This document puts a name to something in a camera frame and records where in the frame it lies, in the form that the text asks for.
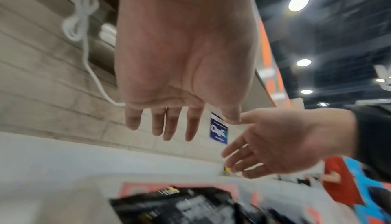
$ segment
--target white cable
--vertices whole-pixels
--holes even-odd
[[[124,107],[125,103],[117,103],[106,94],[98,77],[95,75],[90,65],[88,64],[88,54],[90,51],[87,35],[88,17],[99,8],[99,2],[98,0],[74,0],[74,3],[75,13],[62,22],[62,31],[64,32],[65,36],[72,41],[82,40],[83,65],[88,71],[88,73],[91,75],[102,96],[111,104]]]

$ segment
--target ceiling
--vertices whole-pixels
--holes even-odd
[[[289,1],[256,0],[289,98],[303,97],[309,109],[391,98],[373,68],[391,66],[391,0],[310,0],[296,13]],[[303,58],[312,64],[296,66]]]

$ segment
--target round ceiling light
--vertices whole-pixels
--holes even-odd
[[[307,6],[310,0],[291,0],[288,5],[288,9],[293,12],[297,12],[302,10],[305,6]]]
[[[325,102],[319,102],[318,103],[318,106],[321,106],[321,107],[325,107],[325,106],[328,106],[330,105],[329,103],[325,103]]]
[[[312,61],[309,59],[302,59],[302,60],[297,61],[296,65],[300,66],[300,67],[306,67],[306,66],[310,65],[311,63],[312,63]]]
[[[309,89],[304,89],[304,90],[301,90],[300,93],[302,94],[312,94],[314,91],[312,90],[309,90]]]

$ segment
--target sticker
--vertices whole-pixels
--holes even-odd
[[[228,144],[228,127],[224,125],[222,118],[212,112],[210,138],[218,142]]]

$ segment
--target black sleeve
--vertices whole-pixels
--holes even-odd
[[[375,180],[391,182],[391,111],[387,106],[354,106],[358,123],[356,160],[370,166]]]

